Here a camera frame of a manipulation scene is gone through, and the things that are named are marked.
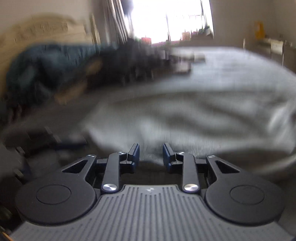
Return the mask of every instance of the curtain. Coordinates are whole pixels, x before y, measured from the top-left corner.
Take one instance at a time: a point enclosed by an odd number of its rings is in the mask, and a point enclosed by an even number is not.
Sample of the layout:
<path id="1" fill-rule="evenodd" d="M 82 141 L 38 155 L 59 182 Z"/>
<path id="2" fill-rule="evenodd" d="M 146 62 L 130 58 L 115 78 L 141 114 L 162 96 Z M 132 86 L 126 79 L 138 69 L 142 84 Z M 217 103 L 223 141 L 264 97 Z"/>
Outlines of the curtain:
<path id="1" fill-rule="evenodd" d="M 203 8 L 203 12 L 205 15 L 207 25 L 210 27 L 211 33 L 214 36 L 214 26 L 213 26 L 210 1 L 209 0 L 201 0 L 201 4 L 202 4 L 202 8 Z"/>
<path id="2" fill-rule="evenodd" d="M 128 37 L 120 0 L 104 0 L 104 14 L 108 42 L 125 43 Z"/>

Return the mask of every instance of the gray ribbed surface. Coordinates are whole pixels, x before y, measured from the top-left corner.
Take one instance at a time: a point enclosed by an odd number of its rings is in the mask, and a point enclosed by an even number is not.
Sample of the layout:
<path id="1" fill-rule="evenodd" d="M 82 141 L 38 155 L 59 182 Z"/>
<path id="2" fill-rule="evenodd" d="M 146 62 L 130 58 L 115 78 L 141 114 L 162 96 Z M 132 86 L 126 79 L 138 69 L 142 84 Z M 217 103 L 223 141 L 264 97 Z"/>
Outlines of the gray ribbed surface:
<path id="1" fill-rule="evenodd" d="M 102 196 L 96 208 L 80 220 L 57 227 L 25 222 L 11 238 L 14 241 L 293 239 L 276 223 L 241 227 L 224 222 L 210 213 L 199 196 L 182 193 L 174 185 L 126 185 L 117 194 Z"/>

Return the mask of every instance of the black round disc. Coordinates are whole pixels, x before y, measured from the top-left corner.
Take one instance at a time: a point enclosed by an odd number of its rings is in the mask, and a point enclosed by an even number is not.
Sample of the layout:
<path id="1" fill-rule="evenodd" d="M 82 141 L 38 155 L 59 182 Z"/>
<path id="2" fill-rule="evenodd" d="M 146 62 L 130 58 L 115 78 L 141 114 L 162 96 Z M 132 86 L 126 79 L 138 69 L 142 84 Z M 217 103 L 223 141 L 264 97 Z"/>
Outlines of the black round disc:
<path id="1" fill-rule="evenodd" d="M 96 201 L 96 193 L 79 174 L 55 172 L 24 185 L 15 201 L 25 219 L 56 225 L 87 213 Z"/>
<path id="2" fill-rule="evenodd" d="M 257 226 L 275 221 L 284 210 L 282 190 L 249 173 L 224 174 L 206 191 L 205 201 L 218 216 Z"/>

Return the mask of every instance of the headboard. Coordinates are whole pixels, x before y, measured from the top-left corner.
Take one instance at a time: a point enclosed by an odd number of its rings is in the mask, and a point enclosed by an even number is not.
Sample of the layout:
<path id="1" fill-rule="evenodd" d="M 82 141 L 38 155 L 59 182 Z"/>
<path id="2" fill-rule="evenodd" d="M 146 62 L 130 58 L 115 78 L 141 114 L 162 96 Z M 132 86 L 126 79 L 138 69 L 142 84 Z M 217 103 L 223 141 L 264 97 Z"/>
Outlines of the headboard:
<path id="1" fill-rule="evenodd" d="M 32 16 L 0 35 L 0 95 L 6 92 L 6 73 L 13 58 L 29 45 L 35 43 L 98 43 L 94 21 L 91 30 L 95 36 L 85 32 L 82 22 L 56 14 Z"/>

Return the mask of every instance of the white wall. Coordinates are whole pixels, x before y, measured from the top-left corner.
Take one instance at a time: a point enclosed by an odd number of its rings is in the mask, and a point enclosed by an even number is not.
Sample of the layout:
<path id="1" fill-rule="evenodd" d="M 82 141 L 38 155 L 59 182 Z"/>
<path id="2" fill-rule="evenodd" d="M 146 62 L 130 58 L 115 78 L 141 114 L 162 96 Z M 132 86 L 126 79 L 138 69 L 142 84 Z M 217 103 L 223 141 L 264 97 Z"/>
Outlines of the white wall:
<path id="1" fill-rule="evenodd" d="M 89 23 L 91 0 L 0 0 L 0 32 L 33 14 L 58 13 Z"/>
<path id="2" fill-rule="evenodd" d="M 255 21 L 262 21 L 266 34 L 278 37 L 272 0 L 210 0 L 214 40 L 181 43 L 184 46 L 251 46 L 255 41 Z"/>
<path id="3" fill-rule="evenodd" d="M 279 34 L 296 45 L 296 0 L 274 0 Z"/>

